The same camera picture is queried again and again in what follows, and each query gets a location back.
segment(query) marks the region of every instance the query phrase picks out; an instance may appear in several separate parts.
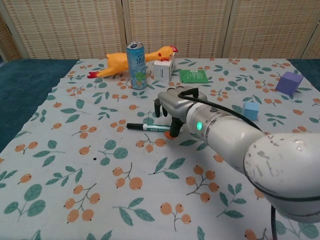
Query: drink can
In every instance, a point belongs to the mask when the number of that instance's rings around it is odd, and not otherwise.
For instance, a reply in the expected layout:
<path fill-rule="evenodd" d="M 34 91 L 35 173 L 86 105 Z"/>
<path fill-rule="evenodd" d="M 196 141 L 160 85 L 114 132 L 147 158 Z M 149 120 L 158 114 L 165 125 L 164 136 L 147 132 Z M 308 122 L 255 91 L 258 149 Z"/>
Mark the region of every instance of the drink can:
<path fill-rule="evenodd" d="M 126 46 L 126 58 L 133 89 L 147 86 L 145 47 L 141 42 L 133 41 Z"/>

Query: can lid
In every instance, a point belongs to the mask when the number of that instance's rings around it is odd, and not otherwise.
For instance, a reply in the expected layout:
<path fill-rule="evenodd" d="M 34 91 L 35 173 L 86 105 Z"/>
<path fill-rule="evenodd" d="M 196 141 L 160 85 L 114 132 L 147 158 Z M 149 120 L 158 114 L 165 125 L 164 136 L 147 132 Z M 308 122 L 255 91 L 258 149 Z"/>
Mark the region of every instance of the can lid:
<path fill-rule="evenodd" d="M 144 45 L 139 41 L 132 41 L 128 46 L 126 46 L 127 49 L 140 49 Z"/>

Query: woven screen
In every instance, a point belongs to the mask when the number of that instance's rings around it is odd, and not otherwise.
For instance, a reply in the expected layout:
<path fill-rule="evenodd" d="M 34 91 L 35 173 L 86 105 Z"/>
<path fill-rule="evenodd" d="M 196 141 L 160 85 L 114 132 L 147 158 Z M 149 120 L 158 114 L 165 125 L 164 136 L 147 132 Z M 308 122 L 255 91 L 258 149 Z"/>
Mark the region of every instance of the woven screen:
<path fill-rule="evenodd" d="M 320 0 L 235 0 L 225 58 L 300 58 L 320 17 Z"/>
<path fill-rule="evenodd" d="M 126 1 L 130 19 L 125 24 L 146 52 L 175 45 L 178 57 L 221 57 L 230 0 Z"/>
<path fill-rule="evenodd" d="M 3 1 L 30 58 L 104 58 L 122 51 L 117 0 Z"/>
<path fill-rule="evenodd" d="M 20 59 L 21 55 L 17 49 L 17 46 L 12 38 L 5 21 L 0 16 L 0 49 L 2 50 L 5 60 L 11 61 L 15 59 Z"/>
<path fill-rule="evenodd" d="M 317 31 L 314 32 L 314 41 L 306 54 L 307 59 L 320 59 L 320 24 L 317 27 Z"/>

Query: small white box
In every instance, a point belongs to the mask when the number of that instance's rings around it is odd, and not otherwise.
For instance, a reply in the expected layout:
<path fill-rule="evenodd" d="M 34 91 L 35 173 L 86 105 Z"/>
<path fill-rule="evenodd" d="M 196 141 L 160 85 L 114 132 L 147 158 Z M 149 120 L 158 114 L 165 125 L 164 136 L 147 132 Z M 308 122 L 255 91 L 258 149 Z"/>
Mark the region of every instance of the small white box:
<path fill-rule="evenodd" d="M 175 53 L 170 61 L 156 60 L 153 63 L 154 80 L 169 82 L 175 63 Z"/>

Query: green book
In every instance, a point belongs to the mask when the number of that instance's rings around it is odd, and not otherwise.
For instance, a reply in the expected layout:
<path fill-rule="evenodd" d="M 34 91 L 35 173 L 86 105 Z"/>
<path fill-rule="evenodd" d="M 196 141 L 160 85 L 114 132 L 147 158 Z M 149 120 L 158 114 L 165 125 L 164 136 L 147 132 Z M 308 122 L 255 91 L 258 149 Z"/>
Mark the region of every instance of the green book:
<path fill-rule="evenodd" d="M 180 81 L 186 84 L 208 83 L 205 70 L 180 70 Z"/>

